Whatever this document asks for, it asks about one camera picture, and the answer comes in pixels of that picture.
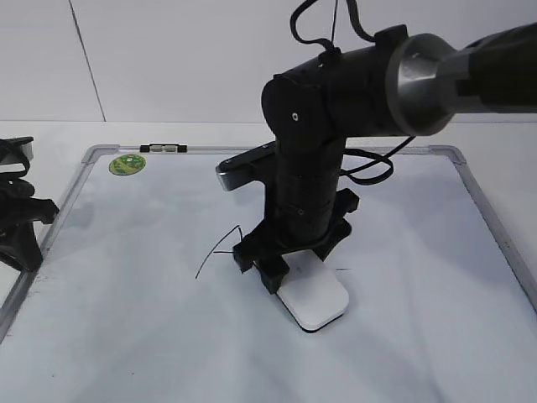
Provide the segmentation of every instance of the black object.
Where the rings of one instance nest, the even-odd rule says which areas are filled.
[[[20,179],[30,163],[24,149],[31,137],[0,139],[0,165],[22,164],[18,172],[0,173],[0,260],[20,271],[36,271],[43,255],[34,234],[34,221],[51,224],[58,207],[51,200],[34,199],[35,189]]]
[[[389,157],[415,136],[438,133],[455,113],[537,112],[537,24],[481,39],[455,50],[432,34],[409,37],[405,25],[363,30],[355,0],[346,0],[357,34],[374,43],[342,53],[328,39],[302,39],[298,17],[317,0],[306,0],[291,17],[291,32],[325,51],[263,89],[263,114],[276,141],[217,167],[227,190],[249,181],[265,184],[264,220],[233,248],[241,271],[257,264],[274,293],[289,271],[283,254],[314,250],[325,259],[351,233],[344,216],[357,208],[350,190],[336,191],[340,175],[373,185],[394,172]],[[409,136],[386,155],[346,149],[349,137]],[[373,162],[342,170],[344,154]],[[373,178],[352,174],[384,163]]]

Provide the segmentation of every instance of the black cable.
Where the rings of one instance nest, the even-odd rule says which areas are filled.
[[[372,161],[368,162],[367,164],[360,165],[357,168],[353,168],[351,170],[340,170],[339,176],[346,176],[352,182],[360,186],[377,185],[378,183],[387,180],[394,173],[394,163],[392,162],[390,157],[392,157],[394,154],[397,154],[401,149],[410,144],[410,142],[412,142],[412,140],[414,139],[415,137],[408,137],[403,143],[401,143],[385,155],[373,153],[371,151],[366,151],[363,149],[345,149],[345,155],[368,158]],[[356,176],[352,175],[381,163],[386,164],[388,166],[388,169],[380,175],[373,176],[370,178],[357,178]]]
[[[362,38],[363,40],[366,40],[367,42],[375,42],[375,38],[368,34],[362,27],[362,24],[360,23],[360,16],[358,14],[358,5],[356,4],[356,0],[346,0],[347,1],[347,8],[349,10],[349,18],[351,19],[351,25],[354,29],[354,32]]]
[[[332,35],[330,41],[334,44],[334,39],[336,38],[336,22],[337,22],[337,6],[339,5],[339,0],[336,0],[334,3],[334,17],[332,18]]]
[[[295,38],[301,44],[320,44],[326,51],[335,50],[334,44],[327,38],[318,38],[318,39],[303,39],[298,31],[296,30],[296,21],[299,19],[299,16],[308,8],[310,8],[314,3],[317,3],[318,0],[305,0],[297,9],[291,14],[290,26],[291,33],[293,38]]]

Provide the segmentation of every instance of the black clamp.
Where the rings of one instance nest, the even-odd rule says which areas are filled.
[[[0,139],[0,165],[23,166],[0,173],[0,261],[20,271],[36,271],[43,263],[34,221],[51,224],[58,214],[53,201],[34,199],[34,187],[20,179],[29,171],[33,140]]]

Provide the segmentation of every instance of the white table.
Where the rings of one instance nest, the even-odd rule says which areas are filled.
[[[2,122],[0,138],[34,136],[34,160],[27,176],[36,197],[58,201],[86,150],[94,144],[255,146],[274,136],[258,123],[53,123]],[[353,145],[396,144],[392,139],[355,139]],[[537,123],[453,123],[415,145],[452,144],[465,155],[528,266],[537,275]],[[0,301],[18,272],[0,266]]]

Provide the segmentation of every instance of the silver metal part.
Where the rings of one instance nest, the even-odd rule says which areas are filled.
[[[409,136],[438,133],[453,117],[441,105],[435,82],[441,62],[455,52],[432,34],[413,36],[394,51],[386,72],[388,107]]]
[[[386,96],[395,122],[409,136],[440,132],[455,113],[489,113],[479,97],[459,95],[469,79],[474,49],[455,50],[433,34],[416,35],[398,47],[386,72]]]

